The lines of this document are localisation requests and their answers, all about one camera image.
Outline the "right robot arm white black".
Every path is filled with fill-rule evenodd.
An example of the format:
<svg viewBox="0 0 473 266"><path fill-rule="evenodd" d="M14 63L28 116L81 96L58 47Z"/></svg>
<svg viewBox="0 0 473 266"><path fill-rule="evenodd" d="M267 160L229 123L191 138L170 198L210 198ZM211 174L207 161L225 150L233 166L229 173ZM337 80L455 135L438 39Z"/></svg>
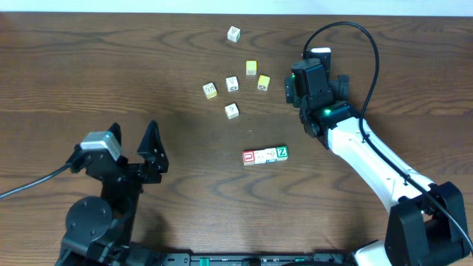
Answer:
<svg viewBox="0 0 473 266"><path fill-rule="evenodd" d="M294 72L285 95L304 130L346 161L389 213L385 239L353 251L352 265L450 265L472 254L460 190L411 169L373 134L342 77L331 84L323 72Z"/></svg>

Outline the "red U letter block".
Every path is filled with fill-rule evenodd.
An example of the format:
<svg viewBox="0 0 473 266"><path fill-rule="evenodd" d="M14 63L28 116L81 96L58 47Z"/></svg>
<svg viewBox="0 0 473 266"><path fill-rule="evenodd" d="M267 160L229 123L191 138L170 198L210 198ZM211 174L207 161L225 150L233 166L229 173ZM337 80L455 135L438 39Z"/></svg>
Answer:
<svg viewBox="0 0 473 266"><path fill-rule="evenodd" d="M242 159L245 166L254 165L256 162L254 151L244 151Z"/></svg>

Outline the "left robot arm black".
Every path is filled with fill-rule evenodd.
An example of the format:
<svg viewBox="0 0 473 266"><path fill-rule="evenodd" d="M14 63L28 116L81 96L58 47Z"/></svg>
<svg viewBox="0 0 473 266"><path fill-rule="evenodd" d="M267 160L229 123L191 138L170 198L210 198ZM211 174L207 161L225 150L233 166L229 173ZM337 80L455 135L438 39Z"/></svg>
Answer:
<svg viewBox="0 0 473 266"><path fill-rule="evenodd" d="M123 156L118 123L90 132L67 160L73 173L101 182L100 196L84 197L69 209L58 265L158 265L159 256L133 243L137 204L145 184L160 183L169 160L152 120L137 149L141 163Z"/></svg>

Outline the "green Z letter block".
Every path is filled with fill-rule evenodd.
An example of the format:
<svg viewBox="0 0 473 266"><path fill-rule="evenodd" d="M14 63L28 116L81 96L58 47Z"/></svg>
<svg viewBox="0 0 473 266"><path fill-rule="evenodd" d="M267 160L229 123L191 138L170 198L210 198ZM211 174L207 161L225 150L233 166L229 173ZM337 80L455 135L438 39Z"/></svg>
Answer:
<svg viewBox="0 0 473 266"><path fill-rule="evenodd" d="M289 157L287 146L276 147L276 156L278 161L287 160Z"/></svg>

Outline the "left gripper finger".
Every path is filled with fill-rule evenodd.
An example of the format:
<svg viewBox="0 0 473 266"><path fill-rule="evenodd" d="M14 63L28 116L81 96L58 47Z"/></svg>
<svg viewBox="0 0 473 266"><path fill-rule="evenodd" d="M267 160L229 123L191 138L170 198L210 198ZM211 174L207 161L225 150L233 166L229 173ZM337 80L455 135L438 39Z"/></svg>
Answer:
<svg viewBox="0 0 473 266"><path fill-rule="evenodd" d="M158 124L151 120L143 139L137 149L137 154L144 159L144 164L158 173L166 173L169 169L169 160L160 139Z"/></svg>
<svg viewBox="0 0 473 266"><path fill-rule="evenodd" d="M111 132L115 139L117 140L118 144L121 145L121 129L120 129L120 125L118 123L113 123L109 129L108 129L109 132Z"/></svg>

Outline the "white block red side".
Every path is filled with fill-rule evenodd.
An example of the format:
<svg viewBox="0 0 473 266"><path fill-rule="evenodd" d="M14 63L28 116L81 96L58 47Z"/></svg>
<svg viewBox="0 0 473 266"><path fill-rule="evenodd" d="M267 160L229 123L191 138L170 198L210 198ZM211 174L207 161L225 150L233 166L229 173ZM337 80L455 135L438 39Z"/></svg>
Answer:
<svg viewBox="0 0 473 266"><path fill-rule="evenodd" d="M266 163L272 163L276 162L278 157L277 157L277 151L276 148L269 148L264 150L264 158Z"/></svg>

